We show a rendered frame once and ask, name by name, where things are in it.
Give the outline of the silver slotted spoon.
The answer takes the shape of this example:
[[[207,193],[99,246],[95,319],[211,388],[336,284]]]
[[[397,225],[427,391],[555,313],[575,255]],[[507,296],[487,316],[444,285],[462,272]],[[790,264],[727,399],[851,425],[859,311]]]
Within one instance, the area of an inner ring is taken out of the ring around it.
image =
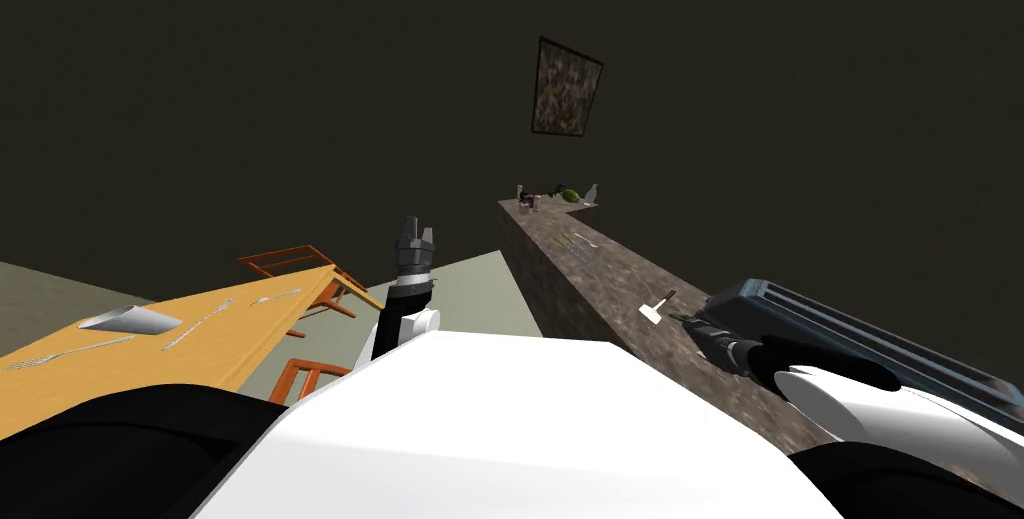
[[[59,353],[55,353],[55,354],[46,355],[46,356],[39,357],[39,358],[36,358],[36,359],[18,361],[18,362],[12,363],[12,364],[4,367],[4,370],[5,371],[12,371],[12,370],[19,370],[19,369],[23,369],[23,367],[38,366],[38,365],[45,364],[45,363],[47,363],[47,362],[49,362],[51,360],[54,360],[54,359],[56,359],[58,357],[61,357],[61,356],[65,356],[65,355],[70,355],[70,354],[73,354],[73,353],[78,353],[78,352],[82,352],[82,351],[86,351],[86,350],[91,350],[91,349],[95,349],[95,348],[99,348],[99,347],[114,345],[114,344],[121,343],[121,342],[131,341],[135,337],[133,335],[129,335],[129,336],[121,337],[121,338],[118,338],[118,339],[114,339],[114,340],[104,341],[104,342],[101,342],[101,343],[96,343],[96,344],[92,344],[92,345],[80,347],[80,348],[77,348],[77,349],[72,349],[72,350],[68,350],[68,351],[63,351],[63,352],[59,352]]]

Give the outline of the orange wooden table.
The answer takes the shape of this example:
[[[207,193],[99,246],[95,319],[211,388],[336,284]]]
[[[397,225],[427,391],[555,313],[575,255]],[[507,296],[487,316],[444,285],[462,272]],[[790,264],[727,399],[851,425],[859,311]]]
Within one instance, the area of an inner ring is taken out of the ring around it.
[[[131,341],[65,355],[42,365],[4,370],[18,361],[125,335],[79,329],[74,323],[0,358],[0,440],[95,397],[139,387],[183,383],[238,391],[308,303],[301,294],[294,294],[247,306],[263,296],[310,288],[317,278],[316,271],[311,276],[284,275],[158,302],[148,309],[182,323],[160,335],[135,335]],[[170,350],[161,350],[231,297],[230,307]]]

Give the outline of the silver fork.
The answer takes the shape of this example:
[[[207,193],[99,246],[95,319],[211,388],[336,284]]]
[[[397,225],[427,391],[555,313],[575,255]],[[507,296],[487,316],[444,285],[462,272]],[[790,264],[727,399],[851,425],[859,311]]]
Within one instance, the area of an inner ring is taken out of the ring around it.
[[[208,319],[210,319],[214,315],[216,315],[216,314],[218,314],[218,313],[226,310],[228,307],[231,306],[231,304],[233,302],[234,302],[234,298],[233,297],[226,299],[216,309],[214,309],[213,311],[207,313],[205,316],[203,316],[202,318],[200,318],[195,325],[191,325],[186,330],[184,330],[183,332],[179,333],[179,335],[175,339],[171,340],[169,343],[167,343],[166,345],[164,345],[161,348],[161,350],[162,351],[170,350],[171,348],[173,348],[174,346],[176,346],[179,342],[181,342],[183,339],[185,339],[189,335],[189,333],[191,333],[196,328],[198,328],[199,326],[203,325],[204,322],[206,322]]]

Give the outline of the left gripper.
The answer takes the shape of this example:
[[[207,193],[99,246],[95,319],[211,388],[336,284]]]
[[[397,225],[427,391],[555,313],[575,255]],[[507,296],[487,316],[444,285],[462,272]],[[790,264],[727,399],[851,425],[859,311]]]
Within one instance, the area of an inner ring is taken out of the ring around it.
[[[430,278],[434,255],[433,229],[418,231],[418,218],[407,216],[402,225],[402,236],[396,241],[397,282],[427,282]]]

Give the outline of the framed brown wall picture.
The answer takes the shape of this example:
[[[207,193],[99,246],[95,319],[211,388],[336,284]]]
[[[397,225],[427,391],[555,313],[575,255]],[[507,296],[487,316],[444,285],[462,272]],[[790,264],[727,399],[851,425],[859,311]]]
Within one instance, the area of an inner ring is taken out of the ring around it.
[[[603,67],[593,57],[540,36],[531,132],[584,137]]]

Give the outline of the grey metal bowl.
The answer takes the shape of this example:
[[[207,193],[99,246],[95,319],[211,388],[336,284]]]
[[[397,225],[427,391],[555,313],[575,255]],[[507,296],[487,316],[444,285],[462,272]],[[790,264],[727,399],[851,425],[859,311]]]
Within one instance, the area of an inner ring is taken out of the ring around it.
[[[160,335],[181,325],[180,319],[167,316],[145,307],[130,305],[120,307],[78,325],[79,329],[130,333],[130,335]]]

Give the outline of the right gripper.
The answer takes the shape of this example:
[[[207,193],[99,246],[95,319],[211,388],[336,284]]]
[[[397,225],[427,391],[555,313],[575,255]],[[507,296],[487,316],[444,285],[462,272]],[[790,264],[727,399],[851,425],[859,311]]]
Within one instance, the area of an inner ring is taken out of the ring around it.
[[[697,346],[699,354],[713,366],[732,376],[750,376],[751,367],[746,358],[752,349],[750,340],[738,339],[733,333],[720,330],[696,317],[681,316],[679,321]]]

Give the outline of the silver knife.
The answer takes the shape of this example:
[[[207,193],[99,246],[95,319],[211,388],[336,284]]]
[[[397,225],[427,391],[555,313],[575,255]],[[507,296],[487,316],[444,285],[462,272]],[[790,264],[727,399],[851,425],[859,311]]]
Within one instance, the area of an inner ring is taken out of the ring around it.
[[[281,292],[281,294],[278,294],[278,295],[260,297],[260,298],[254,300],[252,303],[250,303],[247,306],[247,308],[251,308],[251,307],[253,307],[255,305],[258,305],[258,304],[261,304],[261,303],[264,303],[264,302],[268,302],[268,301],[271,301],[271,300],[275,300],[275,299],[280,299],[280,298],[283,298],[283,297],[288,297],[288,296],[291,296],[291,295],[294,295],[294,294],[298,294],[298,292],[300,292],[301,290],[302,290],[301,288],[297,288],[297,289],[292,289],[292,290],[289,290],[289,291]]]

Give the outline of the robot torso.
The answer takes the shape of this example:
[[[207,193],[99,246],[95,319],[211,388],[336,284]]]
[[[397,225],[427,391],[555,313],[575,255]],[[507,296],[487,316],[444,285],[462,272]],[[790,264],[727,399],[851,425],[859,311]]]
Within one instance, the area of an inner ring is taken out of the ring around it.
[[[842,519],[609,343],[434,331],[283,414],[193,519]]]

